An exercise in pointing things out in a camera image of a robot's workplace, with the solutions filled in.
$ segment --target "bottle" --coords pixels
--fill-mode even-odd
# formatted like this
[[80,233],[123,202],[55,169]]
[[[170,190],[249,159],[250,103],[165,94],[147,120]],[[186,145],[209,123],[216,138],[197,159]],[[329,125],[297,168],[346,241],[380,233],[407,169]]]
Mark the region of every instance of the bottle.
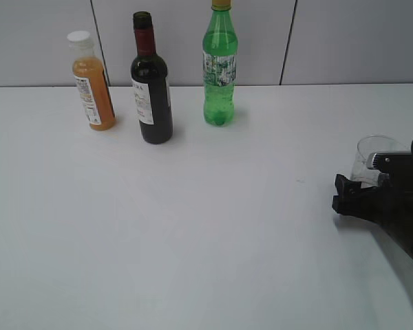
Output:
[[133,15],[138,55],[131,64],[139,125],[144,140],[159,144],[173,135],[168,69],[156,53],[153,23],[148,12]]
[[213,16],[203,40],[204,117],[215,126],[228,124],[234,116],[234,80],[237,36],[229,14],[231,0],[213,0]]
[[116,119],[103,64],[94,54],[94,42],[87,31],[72,32],[67,39],[75,53],[72,71],[89,125],[105,131],[115,125]]

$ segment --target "clear glass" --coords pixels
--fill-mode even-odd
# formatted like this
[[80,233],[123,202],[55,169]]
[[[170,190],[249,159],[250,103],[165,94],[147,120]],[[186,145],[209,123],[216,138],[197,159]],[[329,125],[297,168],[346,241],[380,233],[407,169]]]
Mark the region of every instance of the clear glass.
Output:
[[89,79],[95,105],[101,119],[101,124],[89,123],[89,125],[96,131],[105,131],[115,125],[116,119],[105,81],[103,63],[95,57],[93,47],[75,49],[74,53],[76,60],[72,65],[72,71],[75,76]]
[[384,135],[371,135],[363,137],[357,145],[357,155],[353,163],[352,181],[363,182],[364,186],[377,186],[380,172],[369,170],[366,166],[371,153],[383,151],[406,151],[407,147],[395,139]]
[[[237,53],[230,10],[213,10],[213,16],[203,40],[203,50],[213,56],[230,56]],[[234,116],[234,82],[227,86],[215,86],[204,82],[204,117],[215,126],[228,124]]]

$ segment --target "wine bottle label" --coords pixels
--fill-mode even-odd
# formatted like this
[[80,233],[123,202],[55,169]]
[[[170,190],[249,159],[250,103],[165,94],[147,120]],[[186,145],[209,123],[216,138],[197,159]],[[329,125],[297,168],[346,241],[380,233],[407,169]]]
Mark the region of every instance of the wine bottle label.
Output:
[[144,124],[153,125],[153,111],[151,110],[149,85],[131,80],[135,94],[136,110],[139,120]]
[[213,86],[227,86],[235,80],[235,55],[214,56],[204,52],[204,82]]
[[93,125],[101,125],[101,118],[99,116],[98,108],[96,107],[89,78],[75,76],[75,82],[89,123]]

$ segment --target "wine bottle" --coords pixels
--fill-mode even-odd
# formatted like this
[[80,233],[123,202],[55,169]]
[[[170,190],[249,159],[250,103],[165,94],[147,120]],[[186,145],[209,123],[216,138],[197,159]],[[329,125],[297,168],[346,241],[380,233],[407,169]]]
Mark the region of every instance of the wine bottle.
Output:
[[159,144],[173,135],[168,69],[157,55],[153,23],[148,12],[133,15],[138,55],[131,64],[136,109],[144,140]]

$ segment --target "green soda bottle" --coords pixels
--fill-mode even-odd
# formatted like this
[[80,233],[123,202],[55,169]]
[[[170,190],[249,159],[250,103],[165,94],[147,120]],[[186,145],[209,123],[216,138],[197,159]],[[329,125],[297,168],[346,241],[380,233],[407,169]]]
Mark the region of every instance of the green soda bottle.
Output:
[[213,0],[213,16],[203,40],[205,121],[228,124],[234,116],[234,80],[237,36],[229,11],[231,0]]

